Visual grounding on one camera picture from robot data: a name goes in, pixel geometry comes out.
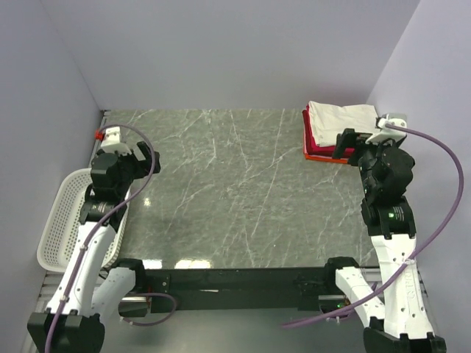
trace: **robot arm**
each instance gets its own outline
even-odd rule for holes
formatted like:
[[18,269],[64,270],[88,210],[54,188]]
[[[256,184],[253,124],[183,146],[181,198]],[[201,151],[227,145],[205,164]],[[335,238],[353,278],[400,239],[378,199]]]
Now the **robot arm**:
[[[403,264],[404,272],[384,291],[384,304],[375,297],[355,308],[364,330],[367,353],[442,353],[445,341],[435,336],[425,312],[415,260],[415,224],[403,194],[412,180],[414,159],[399,149],[406,134],[388,129],[388,124],[406,127],[402,114],[387,114],[377,120],[379,132],[361,134],[346,129],[337,138],[334,157],[347,147],[355,148],[348,163],[358,166],[365,198],[361,214],[368,227],[380,264],[383,283]],[[336,286],[350,302],[372,293],[357,263],[336,266]]]
[[99,352],[105,336],[105,324],[120,301],[129,292],[146,290],[146,275],[142,261],[119,260],[110,270],[107,279],[95,290],[96,279],[106,252],[116,236],[126,206],[114,213],[91,238],[72,283],[70,295],[65,288],[72,278],[74,266],[84,249],[84,242],[97,222],[116,205],[122,203],[135,179],[150,172],[151,153],[155,154],[153,173],[160,172],[159,154],[138,143],[145,160],[138,160],[132,149],[122,141],[119,127],[106,130],[97,156],[91,163],[92,184],[85,192],[85,201],[79,216],[79,232],[59,288],[44,313],[33,313],[28,330],[33,341],[44,352],[46,336],[52,317],[66,300],[54,331],[52,352]]

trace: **white wall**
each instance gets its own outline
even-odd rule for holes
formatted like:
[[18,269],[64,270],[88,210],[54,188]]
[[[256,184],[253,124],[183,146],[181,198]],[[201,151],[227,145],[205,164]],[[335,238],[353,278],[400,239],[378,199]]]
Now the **white wall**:
[[0,347],[18,353],[62,179],[87,165],[99,109],[38,0],[0,4]]
[[41,0],[102,109],[368,98],[419,0]]
[[[411,128],[448,144],[461,158],[467,177],[471,171],[470,33],[469,0],[422,0],[369,98],[380,113],[406,113]],[[405,148],[417,162],[407,195],[418,239],[423,240],[449,210],[457,174],[450,158],[431,143],[409,136]],[[449,352],[469,352],[471,347],[470,196],[465,185],[455,218],[419,258]]]

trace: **white laundry basket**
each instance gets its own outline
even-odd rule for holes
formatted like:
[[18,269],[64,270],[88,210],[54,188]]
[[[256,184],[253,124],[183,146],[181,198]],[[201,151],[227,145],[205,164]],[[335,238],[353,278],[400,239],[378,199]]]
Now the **white laundry basket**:
[[[38,247],[38,262],[48,271],[63,273],[67,268],[77,241],[80,209],[89,184],[90,169],[79,169],[64,179],[57,192]],[[102,267],[111,266],[118,258],[126,220],[127,210]]]

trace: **marble tabletop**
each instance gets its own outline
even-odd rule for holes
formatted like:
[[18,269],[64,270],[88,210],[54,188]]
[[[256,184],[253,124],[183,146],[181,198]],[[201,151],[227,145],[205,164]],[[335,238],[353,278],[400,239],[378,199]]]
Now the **marble tabletop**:
[[301,110],[111,110],[105,119],[144,132],[162,165],[130,204],[120,257],[150,268],[323,266],[334,256],[378,264],[358,170],[304,158]]

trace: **white cloth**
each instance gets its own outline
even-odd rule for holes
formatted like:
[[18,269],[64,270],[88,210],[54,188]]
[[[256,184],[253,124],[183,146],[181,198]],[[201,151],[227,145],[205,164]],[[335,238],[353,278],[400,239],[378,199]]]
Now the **white cloth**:
[[368,104],[338,107],[331,104],[309,102],[309,119],[311,133],[319,147],[335,146],[337,134],[345,129],[355,129],[356,132],[375,133],[375,107]]

